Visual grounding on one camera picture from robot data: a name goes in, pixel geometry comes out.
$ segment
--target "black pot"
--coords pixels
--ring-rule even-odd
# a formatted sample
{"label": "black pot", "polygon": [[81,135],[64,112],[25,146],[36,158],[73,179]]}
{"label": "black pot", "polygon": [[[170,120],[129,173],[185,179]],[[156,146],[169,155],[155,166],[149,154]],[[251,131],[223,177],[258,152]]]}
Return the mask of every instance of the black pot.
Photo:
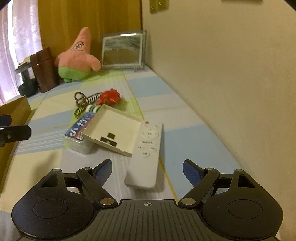
{"label": "black pot", "polygon": [[30,97],[38,91],[36,78],[30,79],[18,87],[21,96]]}

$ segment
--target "red object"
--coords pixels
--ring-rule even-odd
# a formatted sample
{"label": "red object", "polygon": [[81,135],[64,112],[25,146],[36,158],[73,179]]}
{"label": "red object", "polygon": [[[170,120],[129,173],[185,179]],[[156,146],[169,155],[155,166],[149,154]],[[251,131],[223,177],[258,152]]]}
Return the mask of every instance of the red object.
{"label": "red object", "polygon": [[96,105],[114,105],[120,102],[120,94],[115,89],[103,92]]}

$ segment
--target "blue label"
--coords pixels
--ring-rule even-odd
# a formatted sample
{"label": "blue label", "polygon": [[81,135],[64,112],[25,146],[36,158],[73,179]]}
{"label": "blue label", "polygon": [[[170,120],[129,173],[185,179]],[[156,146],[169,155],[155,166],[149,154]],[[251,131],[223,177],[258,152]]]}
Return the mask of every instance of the blue label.
{"label": "blue label", "polygon": [[85,128],[94,117],[95,113],[85,113],[75,124],[65,133],[65,136],[73,138],[75,140],[82,141]]}

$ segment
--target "patrick star plush toy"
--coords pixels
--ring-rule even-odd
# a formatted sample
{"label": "patrick star plush toy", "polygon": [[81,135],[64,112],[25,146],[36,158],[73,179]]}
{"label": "patrick star plush toy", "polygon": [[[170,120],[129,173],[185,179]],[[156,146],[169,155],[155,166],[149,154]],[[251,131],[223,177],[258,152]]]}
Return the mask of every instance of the patrick star plush toy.
{"label": "patrick star plush toy", "polygon": [[88,27],[84,27],[73,45],[65,52],[59,54],[54,64],[59,68],[59,75],[65,82],[82,80],[90,71],[98,71],[101,62],[90,55],[91,34]]}

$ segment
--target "sheer curtain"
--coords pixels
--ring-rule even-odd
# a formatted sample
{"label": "sheer curtain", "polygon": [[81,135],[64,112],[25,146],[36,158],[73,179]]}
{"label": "sheer curtain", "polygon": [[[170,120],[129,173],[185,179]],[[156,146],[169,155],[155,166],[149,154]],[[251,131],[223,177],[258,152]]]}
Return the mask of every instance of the sheer curtain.
{"label": "sheer curtain", "polygon": [[0,11],[0,105],[19,95],[21,83],[15,77],[15,67],[42,49],[38,0],[13,0],[10,4],[12,8]]}

